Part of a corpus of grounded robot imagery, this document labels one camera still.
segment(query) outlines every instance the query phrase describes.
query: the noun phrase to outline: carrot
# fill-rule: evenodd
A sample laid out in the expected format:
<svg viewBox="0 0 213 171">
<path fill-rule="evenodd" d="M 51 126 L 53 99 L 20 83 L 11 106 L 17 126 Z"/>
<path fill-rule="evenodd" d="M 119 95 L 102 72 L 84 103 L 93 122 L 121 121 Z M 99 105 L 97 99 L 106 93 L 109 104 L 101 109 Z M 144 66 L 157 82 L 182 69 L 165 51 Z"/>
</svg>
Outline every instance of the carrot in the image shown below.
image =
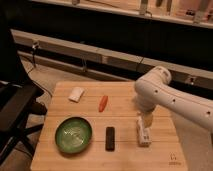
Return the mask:
<svg viewBox="0 0 213 171">
<path fill-rule="evenodd" d="M 99 104 L 99 112 L 103 112 L 108 101 L 108 96 L 104 95 Z"/>
</svg>

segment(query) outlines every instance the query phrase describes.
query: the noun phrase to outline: black object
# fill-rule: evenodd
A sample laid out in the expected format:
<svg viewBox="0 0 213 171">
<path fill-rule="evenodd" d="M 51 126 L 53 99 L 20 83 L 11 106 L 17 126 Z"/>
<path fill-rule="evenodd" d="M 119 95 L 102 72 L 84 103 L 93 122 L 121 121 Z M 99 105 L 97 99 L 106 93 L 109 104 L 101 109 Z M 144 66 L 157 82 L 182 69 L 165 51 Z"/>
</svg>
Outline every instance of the black object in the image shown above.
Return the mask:
<svg viewBox="0 0 213 171">
<path fill-rule="evenodd" d="M 18 56 L 4 11 L 0 8 L 0 165 L 18 142 L 31 155 L 34 148 L 27 137 L 43 124 L 26 128 L 30 113 L 45 115 L 47 109 L 36 101 L 44 92 L 28 77 Z"/>
<path fill-rule="evenodd" d="M 106 128 L 106 144 L 105 149 L 107 151 L 115 150 L 115 128 L 107 127 Z"/>
</svg>

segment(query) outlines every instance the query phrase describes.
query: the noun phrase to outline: green ceramic bowl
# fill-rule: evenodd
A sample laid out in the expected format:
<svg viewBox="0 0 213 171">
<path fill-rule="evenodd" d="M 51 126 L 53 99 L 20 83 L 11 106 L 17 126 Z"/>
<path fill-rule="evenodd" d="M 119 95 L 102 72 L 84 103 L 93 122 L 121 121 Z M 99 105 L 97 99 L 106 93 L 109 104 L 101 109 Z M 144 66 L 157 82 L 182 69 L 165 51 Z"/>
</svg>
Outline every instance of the green ceramic bowl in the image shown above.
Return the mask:
<svg viewBox="0 0 213 171">
<path fill-rule="evenodd" d="M 92 137 L 89 122 L 80 117 L 63 121 L 56 130 L 55 142 L 61 152 L 74 154 L 83 151 Z"/>
</svg>

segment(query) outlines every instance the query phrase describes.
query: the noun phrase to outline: cable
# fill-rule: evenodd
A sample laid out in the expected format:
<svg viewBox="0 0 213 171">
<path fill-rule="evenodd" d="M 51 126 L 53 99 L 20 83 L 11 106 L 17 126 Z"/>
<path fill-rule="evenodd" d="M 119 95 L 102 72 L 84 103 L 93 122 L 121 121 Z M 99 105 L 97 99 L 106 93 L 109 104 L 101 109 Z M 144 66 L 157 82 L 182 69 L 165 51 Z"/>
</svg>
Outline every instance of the cable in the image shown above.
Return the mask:
<svg viewBox="0 0 213 171">
<path fill-rule="evenodd" d="M 29 75 L 29 73 L 32 71 L 32 70 L 34 70 L 34 66 L 29 70 L 29 71 L 27 71 L 27 74 Z"/>
<path fill-rule="evenodd" d="M 107 6 L 110 6 L 110 7 L 113 7 L 113 8 L 119 8 L 117 6 L 114 6 L 114 5 L 111 5 L 111 4 L 107 4 L 105 2 L 97 2 L 97 1 L 93 1 L 93 0 L 85 0 L 87 2 L 92 2 L 92 3 L 96 3 L 96 4 L 102 4 L 102 5 L 107 5 Z"/>
<path fill-rule="evenodd" d="M 19 152 L 22 152 L 22 153 L 26 154 L 31 160 L 33 159 L 33 156 L 30 153 L 28 153 L 28 152 L 26 152 L 24 150 L 21 150 L 21 149 L 18 149 L 18 148 L 14 148 L 14 150 L 17 150 Z"/>
<path fill-rule="evenodd" d="M 144 60 L 145 57 L 142 57 L 142 59 L 140 60 L 140 62 L 137 64 L 136 68 L 135 68 L 135 71 L 138 72 L 138 68 L 139 66 L 142 64 L 143 60 Z"/>
<path fill-rule="evenodd" d="M 152 23 L 152 13 L 150 11 L 146 11 L 147 14 L 150 14 L 151 19 L 149 20 L 149 25 L 148 25 L 148 32 L 147 32 L 147 49 L 145 51 L 145 54 L 148 52 L 149 50 L 149 45 L 150 45 L 150 27 L 151 27 L 151 23 Z M 138 69 L 140 67 L 140 65 L 142 64 L 143 60 L 145 57 L 142 57 L 142 59 L 140 60 L 140 62 L 136 65 L 135 71 L 138 72 Z"/>
<path fill-rule="evenodd" d="M 37 83 L 36 81 L 34 81 L 34 80 L 32 80 L 33 81 L 33 83 L 35 83 L 37 86 L 39 86 L 41 89 L 43 89 L 43 90 L 45 90 L 48 94 L 49 94 L 49 96 L 52 98 L 53 97 L 53 95 L 52 95 L 52 93 L 50 93 L 50 91 L 49 90 L 47 90 L 46 88 L 44 88 L 43 86 L 41 86 L 39 83 Z"/>
<path fill-rule="evenodd" d="M 26 56 L 21 56 L 21 57 L 26 59 L 28 62 L 30 62 L 33 65 L 33 61 L 31 61 L 28 57 L 26 57 Z"/>
</svg>

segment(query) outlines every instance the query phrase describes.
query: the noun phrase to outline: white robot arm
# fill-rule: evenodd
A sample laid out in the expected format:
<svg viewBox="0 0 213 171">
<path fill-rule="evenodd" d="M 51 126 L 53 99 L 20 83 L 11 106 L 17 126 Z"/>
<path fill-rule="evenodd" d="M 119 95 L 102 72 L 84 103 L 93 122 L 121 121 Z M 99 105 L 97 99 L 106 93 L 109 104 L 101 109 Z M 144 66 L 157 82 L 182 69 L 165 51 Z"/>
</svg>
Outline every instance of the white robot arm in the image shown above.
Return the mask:
<svg viewBox="0 0 213 171">
<path fill-rule="evenodd" d="M 157 66 L 135 83 L 137 102 L 142 113 L 162 105 L 213 133 L 213 101 L 168 86 L 171 73 Z"/>
</svg>

